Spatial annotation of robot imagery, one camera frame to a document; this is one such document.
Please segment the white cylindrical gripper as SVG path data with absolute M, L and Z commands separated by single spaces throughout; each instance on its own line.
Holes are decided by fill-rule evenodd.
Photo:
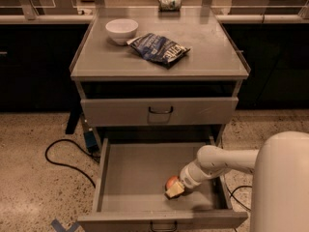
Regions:
M 180 173 L 180 181 L 166 185 L 165 194 L 168 198 L 174 198 L 184 193 L 184 187 L 187 189 L 195 189 L 206 181 L 210 176 L 201 168 L 198 160 L 194 160 L 187 164 Z

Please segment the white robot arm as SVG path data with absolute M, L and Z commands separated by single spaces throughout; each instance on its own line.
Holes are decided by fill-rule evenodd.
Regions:
M 253 176 L 250 232 L 309 232 L 309 134 L 285 131 L 259 150 L 201 147 L 196 159 L 168 179 L 173 198 L 230 170 Z

